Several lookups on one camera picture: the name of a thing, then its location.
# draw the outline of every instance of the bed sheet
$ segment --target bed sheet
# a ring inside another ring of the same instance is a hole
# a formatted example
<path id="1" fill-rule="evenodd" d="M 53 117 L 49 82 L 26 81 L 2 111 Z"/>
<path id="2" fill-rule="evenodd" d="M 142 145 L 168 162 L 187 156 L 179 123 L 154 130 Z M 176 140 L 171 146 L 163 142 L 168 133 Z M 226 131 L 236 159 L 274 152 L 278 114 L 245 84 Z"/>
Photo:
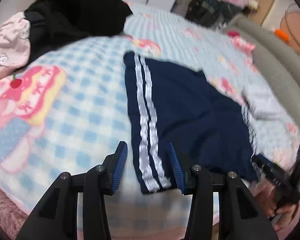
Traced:
<path id="1" fill-rule="evenodd" d="M 241 90 L 253 83 L 268 86 L 251 57 L 230 38 L 155 8 L 128 3 L 126 35 L 90 37 L 49 52 L 28 68 L 0 80 L 0 188 L 25 213 L 63 171 L 86 172 L 103 162 L 119 141 L 128 158 L 119 190 L 106 196 L 113 237 L 150 236 L 186 227 L 191 196 L 179 190 L 142 195 L 132 164 L 130 121 L 123 55 L 134 50 L 147 57 L 203 70 L 221 93 L 244 104 Z M 257 152 L 289 168 L 300 135 L 282 109 L 274 121 L 250 117 Z M 82 230 L 82 196 L 78 229 Z M 218 196 L 214 195 L 214 222 Z"/>

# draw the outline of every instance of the pink cartoon print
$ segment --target pink cartoon print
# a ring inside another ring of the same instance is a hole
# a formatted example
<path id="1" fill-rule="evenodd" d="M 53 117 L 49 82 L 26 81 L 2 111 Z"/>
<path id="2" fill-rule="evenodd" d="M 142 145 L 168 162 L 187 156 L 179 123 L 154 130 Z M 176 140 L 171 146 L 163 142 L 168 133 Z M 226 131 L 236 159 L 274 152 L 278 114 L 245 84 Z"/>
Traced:
<path id="1" fill-rule="evenodd" d="M 185 30 L 181 30 L 181 32 L 189 38 L 194 38 L 196 40 L 200 40 L 200 38 L 201 38 L 201 36 L 198 33 L 196 33 L 194 30 L 191 30 L 190 28 L 186 28 Z"/>
<path id="2" fill-rule="evenodd" d="M 218 56 L 218 61 L 221 63 L 221 65 L 227 69 L 232 69 L 234 71 L 234 73 L 239 76 L 239 69 L 238 67 L 232 62 L 232 61 L 228 61 L 226 60 L 225 57 L 219 55 Z"/>
<path id="3" fill-rule="evenodd" d="M 8 60 L 8 56 L 6 54 L 1 54 L 0 55 L 0 66 L 5 66 L 5 63 Z"/>
<path id="4" fill-rule="evenodd" d="M 135 39 L 130 35 L 127 35 L 127 37 L 135 46 L 141 48 L 144 52 L 152 54 L 153 56 L 161 54 L 161 48 L 156 42 L 145 39 Z"/>
<path id="5" fill-rule="evenodd" d="M 247 65 L 255 74 L 259 73 L 259 70 L 255 67 L 253 64 L 253 59 L 252 57 L 246 58 L 244 61 L 245 65 Z"/>
<path id="6" fill-rule="evenodd" d="M 23 40 L 27 40 L 29 38 L 29 35 L 30 35 L 30 29 L 28 27 L 23 28 L 19 31 L 19 36 Z"/>
<path id="7" fill-rule="evenodd" d="M 132 2 L 125 2 L 126 4 L 129 5 L 129 7 L 133 6 L 133 3 Z"/>
<path id="8" fill-rule="evenodd" d="M 150 30 L 150 31 L 159 30 L 159 28 L 153 22 L 148 22 L 147 29 Z"/>
<path id="9" fill-rule="evenodd" d="M 65 81 L 65 72 L 56 66 L 35 66 L 21 78 L 0 80 L 0 141 L 7 141 L 7 147 L 0 148 L 1 168 L 14 173 L 27 163 L 32 144 L 42 136 L 44 119 Z M 10 128 L 16 124 L 18 129 Z"/>
<path id="10" fill-rule="evenodd" d="M 237 92 L 235 87 L 226 78 L 207 78 L 207 81 L 214 86 L 221 94 L 230 97 L 232 100 L 236 101 L 240 106 L 244 105 L 244 99 Z"/>
<path id="11" fill-rule="evenodd" d="M 284 170 L 289 170 L 296 160 L 296 152 L 291 147 L 274 149 L 274 162 Z"/>
<path id="12" fill-rule="evenodd" d="M 148 18 L 148 19 L 153 19 L 153 17 L 150 14 L 140 13 L 140 15 L 142 15 L 143 17 Z"/>
<path id="13" fill-rule="evenodd" d="M 298 132 L 298 127 L 293 123 L 287 123 L 287 129 L 290 133 L 296 134 Z"/>
<path id="14" fill-rule="evenodd" d="M 256 48 L 255 44 L 247 42 L 245 39 L 241 38 L 240 36 L 232 37 L 231 42 L 237 49 L 244 52 L 248 56 L 251 56 L 252 51 Z"/>

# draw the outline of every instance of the orange object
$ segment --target orange object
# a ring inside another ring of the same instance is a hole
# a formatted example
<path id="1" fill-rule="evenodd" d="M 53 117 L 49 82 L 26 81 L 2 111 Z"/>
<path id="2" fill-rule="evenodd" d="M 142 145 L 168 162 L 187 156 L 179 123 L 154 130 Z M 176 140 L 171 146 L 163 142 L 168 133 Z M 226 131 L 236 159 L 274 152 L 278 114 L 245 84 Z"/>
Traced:
<path id="1" fill-rule="evenodd" d="M 290 36 L 287 33 L 285 33 L 283 30 L 276 29 L 274 31 L 274 35 L 276 35 L 279 39 L 283 40 L 286 43 L 290 41 Z"/>

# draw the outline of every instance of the folded white towel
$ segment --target folded white towel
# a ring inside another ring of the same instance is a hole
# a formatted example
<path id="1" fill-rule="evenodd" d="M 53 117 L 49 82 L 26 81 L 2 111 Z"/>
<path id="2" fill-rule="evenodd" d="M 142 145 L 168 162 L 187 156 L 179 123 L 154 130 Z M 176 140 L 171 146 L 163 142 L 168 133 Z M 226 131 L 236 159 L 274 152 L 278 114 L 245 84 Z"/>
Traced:
<path id="1" fill-rule="evenodd" d="M 258 85 L 244 86 L 242 96 L 249 105 L 249 110 L 256 119 L 275 119 L 281 107 L 269 88 Z"/>

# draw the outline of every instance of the pink fluffy rug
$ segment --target pink fluffy rug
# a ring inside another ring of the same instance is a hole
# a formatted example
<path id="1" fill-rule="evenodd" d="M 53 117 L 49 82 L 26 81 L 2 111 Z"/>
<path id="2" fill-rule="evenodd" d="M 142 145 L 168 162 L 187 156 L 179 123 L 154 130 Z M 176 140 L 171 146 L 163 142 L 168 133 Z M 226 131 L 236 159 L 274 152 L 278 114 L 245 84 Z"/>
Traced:
<path id="1" fill-rule="evenodd" d="M 27 217 L 0 189 L 0 226 L 12 240 L 16 239 Z"/>

